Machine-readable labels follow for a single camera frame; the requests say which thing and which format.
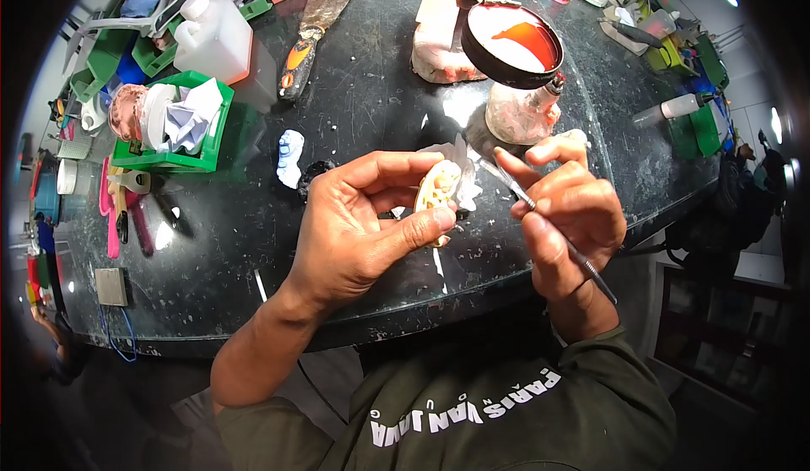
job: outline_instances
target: bottle cap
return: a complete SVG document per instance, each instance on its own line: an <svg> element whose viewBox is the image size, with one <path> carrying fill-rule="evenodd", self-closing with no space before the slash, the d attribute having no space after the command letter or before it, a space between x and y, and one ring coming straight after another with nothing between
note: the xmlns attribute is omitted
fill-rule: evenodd
<svg viewBox="0 0 810 471"><path fill-rule="evenodd" d="M180 14L187 20L197 20L211 4L211 0L186 0L180 7Z"/></svg>

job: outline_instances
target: person's left hand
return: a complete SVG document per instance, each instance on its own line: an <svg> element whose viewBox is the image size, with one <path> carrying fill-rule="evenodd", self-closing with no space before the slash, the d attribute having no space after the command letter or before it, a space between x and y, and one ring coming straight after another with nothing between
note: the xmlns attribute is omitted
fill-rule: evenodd
<svg viewBox="0 0 810 471"><path fill-rule="evenodd" d="M368 291L391 264L453 229L448 208L401 221L377 218L413 207L420 181L442 159L439 152L371 152L315 178L284 282L289 291L317 311L333 311Z"/></svg>

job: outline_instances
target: wrist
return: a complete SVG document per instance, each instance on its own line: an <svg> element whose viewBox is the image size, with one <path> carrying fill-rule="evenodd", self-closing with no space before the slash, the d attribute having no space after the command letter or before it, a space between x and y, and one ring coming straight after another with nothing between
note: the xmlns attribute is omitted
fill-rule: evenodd
<svg viewBox="0 0 810 471"><path fill-rule="evenodd" d="M568 297L548 300L552 324L565 342L590 339L619 325L619 314L608 297L588 280Z"/></svg>
<svg viewBox="0 0 810 471"><path fill-rule="evenodd" d="M331 313L327 304L297 287L289 278L281 283L267 304L279 318L297 325L319 325Z"/></svg>

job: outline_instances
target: crumpled paper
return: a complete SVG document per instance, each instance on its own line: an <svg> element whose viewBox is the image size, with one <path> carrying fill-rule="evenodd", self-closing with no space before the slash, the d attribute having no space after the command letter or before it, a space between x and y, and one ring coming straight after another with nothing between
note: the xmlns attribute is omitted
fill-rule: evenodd
<svg viewBox="0 0 810 471"><path fill-rule="evenodd" d="M459 205L460 210L475 211L476 206L473 199L483 192L483 189L475 184L475 160L481 156L467 146L461 134L456 134L454 143L435 143L419 151L440 152L445 155L445 160L450 160L461 167L461 179L452 198Z"/></svg>
<svg viewBox="0 0 810 471"><path fill-rule="evenodd" d="M157 146L157 152L177 152L185 148L189 154L195 154L223 101L216 79L193 89L180 87L180 98L181 101L166 107L164 129L168 139Z"/></svg>

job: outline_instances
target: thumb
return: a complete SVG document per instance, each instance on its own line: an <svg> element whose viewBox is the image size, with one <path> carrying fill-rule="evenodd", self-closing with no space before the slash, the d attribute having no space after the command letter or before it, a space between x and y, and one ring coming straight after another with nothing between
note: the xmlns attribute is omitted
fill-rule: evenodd
<svg viewBox="0 0 810 471"><path fill-rule="evenodd" d="M455 226L455 213L448 208L433 208L413 213L390 229L378 232L378 261L390 265L406 254L434 242Z"/></svg>
<svg viewBox="0 0 810 471"><path fill-rule="evenodd" d="M563 236L538 213L527 213L521 222L542 285L537 286L538 291L547 298L569 294L582 283L584 275L569 258Z"/></svg>

